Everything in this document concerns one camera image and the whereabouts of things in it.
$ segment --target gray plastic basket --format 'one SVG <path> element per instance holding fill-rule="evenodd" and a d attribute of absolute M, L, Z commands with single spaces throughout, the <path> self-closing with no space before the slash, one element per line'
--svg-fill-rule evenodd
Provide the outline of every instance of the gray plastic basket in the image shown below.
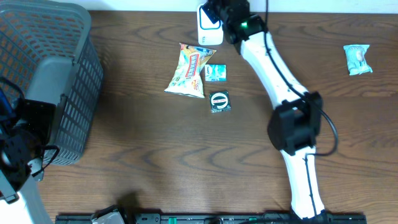
<path fill-rule="evenodd" d="M 103 82 L 89 31 L 91 17 L 76 4 L 0 0 L 0 74 L 25 97 L 57 105 L 49 144 L 61 149 L 53 164 L 83 154 Z M 18 94 L 0 85 L 9 100 Z M 48 162 L 54 152 L 46 152 Z"/>

